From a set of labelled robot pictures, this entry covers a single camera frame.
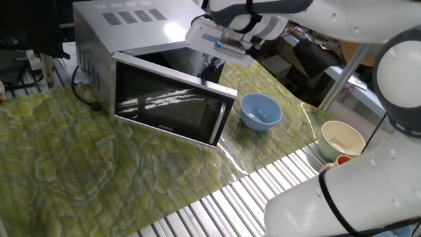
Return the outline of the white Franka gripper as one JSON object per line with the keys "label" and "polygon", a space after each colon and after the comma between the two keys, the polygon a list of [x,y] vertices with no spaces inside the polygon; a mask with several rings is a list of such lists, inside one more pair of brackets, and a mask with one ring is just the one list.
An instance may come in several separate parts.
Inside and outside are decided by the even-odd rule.
{"label": "white Franka gripper", "polygon": [[229,61],[241,66],[251,66],[254,59],[246,54],[243,47],[241,34],[237,34],[239,39],[228,36],[231,31],[224,32],[213,21],[203,17],[192,20],[191,27],[186,34],[186,44],[190,49],[215,56],[200,73],[201,84],[206,85],[211,71],[216,71],[222,67],[225,61]]}

